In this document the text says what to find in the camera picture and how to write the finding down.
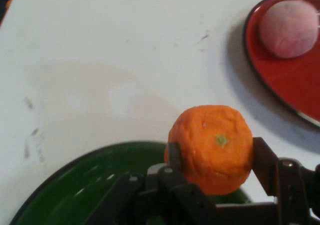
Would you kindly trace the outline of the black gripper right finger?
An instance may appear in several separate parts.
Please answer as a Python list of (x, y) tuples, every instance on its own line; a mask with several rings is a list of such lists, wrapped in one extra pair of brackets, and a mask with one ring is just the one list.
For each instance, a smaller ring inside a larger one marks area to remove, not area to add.
[(253, 138), (253, 172), (276, 199), (277, 225), (320, 223), (320, 167), (306, 169), (293, 158), (279, 158), (261, 137)]

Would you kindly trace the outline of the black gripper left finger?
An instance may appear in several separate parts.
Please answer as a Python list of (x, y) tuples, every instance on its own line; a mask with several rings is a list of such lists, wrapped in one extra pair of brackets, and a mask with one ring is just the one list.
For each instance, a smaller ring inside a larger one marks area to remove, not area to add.
[(182, 175), (179, 145), (167, 145), (167, 163), (147, 175), (119, 177), (85, 221), (86, 225), (146, 225), (161, 217), (166, 225), (215, 225), (217, 209), (197, 185)]

